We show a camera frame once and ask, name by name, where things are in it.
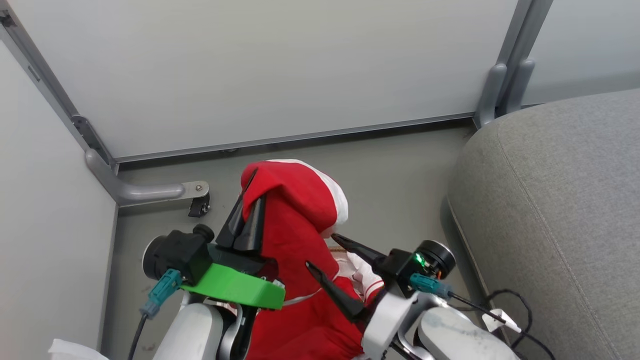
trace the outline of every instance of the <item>white partition panel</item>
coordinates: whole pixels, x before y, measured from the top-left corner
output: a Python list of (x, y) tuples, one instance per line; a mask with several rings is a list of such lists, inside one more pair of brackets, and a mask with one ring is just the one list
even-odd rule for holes
[(640, 1), (555, 0), (523, 104), (640, 87)]
[(116, 204), (0, 39), (0, 359), (97, 348)]
[(10, 0), (116, 159), (474, 111), (516, 0)]

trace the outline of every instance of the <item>red and white cloth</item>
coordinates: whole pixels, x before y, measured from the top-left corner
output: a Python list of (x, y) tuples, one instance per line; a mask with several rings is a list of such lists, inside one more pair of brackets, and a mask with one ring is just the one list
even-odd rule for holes
[(256, 317), (247, 360), (350, 360), (359, 356), (362, 333), (346, 320), (305, 266), (311, 261), (355, 299), (360, 298), (355, 288), (370, 300), (382, 285), (371, 268), (352, 254), (347, 255), (348, 261), (340, 261), (341, 270), (320, 235), (347, 220), (342, 189), (299, 160), (253, 163), (242, 174), (243, 187), (256, 168), (243, 197), (243, 215), (246, 219), (252, 203), (267, 195), (262, 255), (278, 261), (286, 294), (282, 310), (261, 311)]

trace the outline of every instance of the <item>gray sofa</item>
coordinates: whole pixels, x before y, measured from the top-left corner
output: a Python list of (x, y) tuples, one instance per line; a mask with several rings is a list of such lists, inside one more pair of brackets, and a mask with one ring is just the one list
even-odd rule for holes
[[(640, 359), (639, 90), (497, 119), (464, 148), (448, 199), (484, 290), (520, 292), (557, 359)], [(526, 324), (517, 298), (494, 305)]]

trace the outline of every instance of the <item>green bracket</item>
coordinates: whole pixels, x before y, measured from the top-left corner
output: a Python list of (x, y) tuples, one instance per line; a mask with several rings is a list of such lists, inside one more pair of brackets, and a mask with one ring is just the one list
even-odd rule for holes
[(196, 286), (181, 288), (224, 302), (276, 310), (282, 308), (285, 294), (283, 288), (271, 282), (219, 264), (211, 264)]

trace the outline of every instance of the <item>teal cable connector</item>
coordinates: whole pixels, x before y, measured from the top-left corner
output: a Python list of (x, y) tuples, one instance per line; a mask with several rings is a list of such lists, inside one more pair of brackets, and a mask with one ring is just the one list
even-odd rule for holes
[(140, 308), (140, 313), (147, 315), (150, 320), (153, 319), (160, 311), (160, 307), (165, 300), (173, 295), (181, 285), (182, 276), (180, 276), (180, 272), (175, 269), (167, 270), (149, 292), (149, 300)]
[(417, 272), (411, 275), (409, 283), (412, 288), (423, 293), (430, 293), (442, 297), (445, 300), (451, 299), (449, 292), (453, 289), (451, 285), (443, 284), (438, 279), (427, 277)]

